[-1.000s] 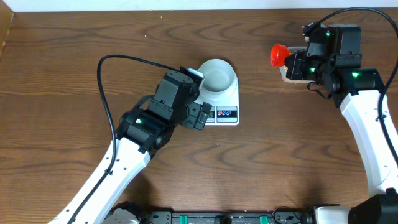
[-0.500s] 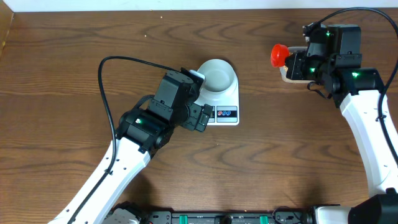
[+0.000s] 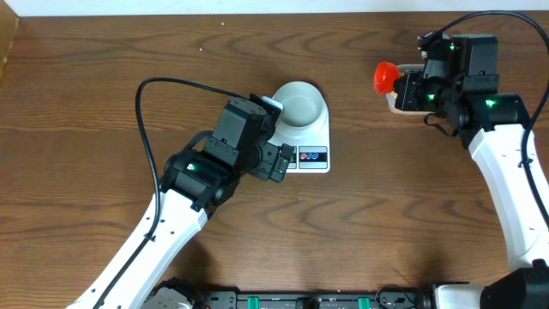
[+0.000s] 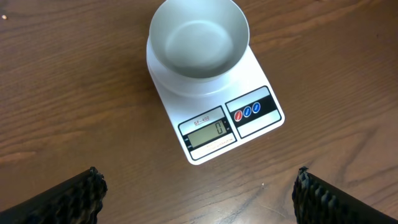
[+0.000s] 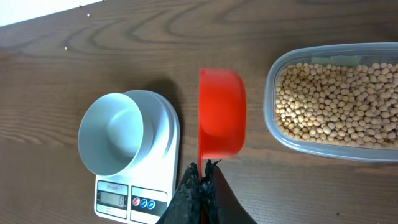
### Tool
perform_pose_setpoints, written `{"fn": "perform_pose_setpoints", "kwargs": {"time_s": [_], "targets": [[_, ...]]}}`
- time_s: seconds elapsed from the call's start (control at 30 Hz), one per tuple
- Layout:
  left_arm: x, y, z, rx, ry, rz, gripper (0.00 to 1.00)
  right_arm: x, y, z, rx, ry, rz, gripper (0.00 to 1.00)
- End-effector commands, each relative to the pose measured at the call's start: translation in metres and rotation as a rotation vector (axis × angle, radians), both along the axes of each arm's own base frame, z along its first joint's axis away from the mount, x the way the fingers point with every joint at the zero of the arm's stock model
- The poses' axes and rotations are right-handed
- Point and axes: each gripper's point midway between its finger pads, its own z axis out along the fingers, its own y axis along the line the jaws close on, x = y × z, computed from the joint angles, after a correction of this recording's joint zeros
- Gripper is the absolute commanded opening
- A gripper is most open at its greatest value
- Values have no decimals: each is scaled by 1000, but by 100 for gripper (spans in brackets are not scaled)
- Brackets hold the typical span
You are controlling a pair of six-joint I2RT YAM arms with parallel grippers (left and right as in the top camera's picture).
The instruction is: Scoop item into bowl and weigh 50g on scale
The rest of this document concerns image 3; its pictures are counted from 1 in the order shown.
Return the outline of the red plastic measuring scoop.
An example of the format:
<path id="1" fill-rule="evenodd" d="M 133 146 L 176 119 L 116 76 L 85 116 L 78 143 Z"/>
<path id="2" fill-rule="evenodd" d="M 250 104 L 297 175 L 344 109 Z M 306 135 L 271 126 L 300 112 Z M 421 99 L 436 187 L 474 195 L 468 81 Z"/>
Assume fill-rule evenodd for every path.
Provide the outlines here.
<path id="1" fill-rule="evenodd" d="M 395 64 L 381 62 L 374 74 L 374 88 L 378 94 L 389 94 L 394 91 L 394 83 L 403 74 L 398 70 Z"/>

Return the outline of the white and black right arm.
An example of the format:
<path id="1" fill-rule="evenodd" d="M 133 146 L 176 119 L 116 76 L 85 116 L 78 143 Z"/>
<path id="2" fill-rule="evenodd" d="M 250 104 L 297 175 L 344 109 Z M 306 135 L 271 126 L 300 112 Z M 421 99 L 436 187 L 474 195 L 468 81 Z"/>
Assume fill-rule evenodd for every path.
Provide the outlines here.
<path id="1" fill-rule="evenodd" d="M 394 113 L 446 120 L 488 186 L 504 232 L 510 273 L 488 286 L 435 283 L 419 308 L 546 308 L 548 183 L 522 98 L 498 92 L 498 41 L 489 34 L 438 35 L 424 64 L 377 66 L 374 87 Z"/>

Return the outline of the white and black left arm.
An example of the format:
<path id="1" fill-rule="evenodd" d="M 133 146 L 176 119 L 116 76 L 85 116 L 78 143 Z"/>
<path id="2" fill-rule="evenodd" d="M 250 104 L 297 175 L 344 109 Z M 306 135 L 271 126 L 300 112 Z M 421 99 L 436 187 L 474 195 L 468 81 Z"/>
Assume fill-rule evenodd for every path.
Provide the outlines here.
<path id="1" fill-rule="evenodd" d="M 271 143 L 284 106 L 232 97 L 214 130 L 197 133 L 154 175 L 155 192 L 129 238 L 74 308 L 140 308 L 179 251 L 230 199 L 243 176 L 281 182 L 292 157 Z"/>

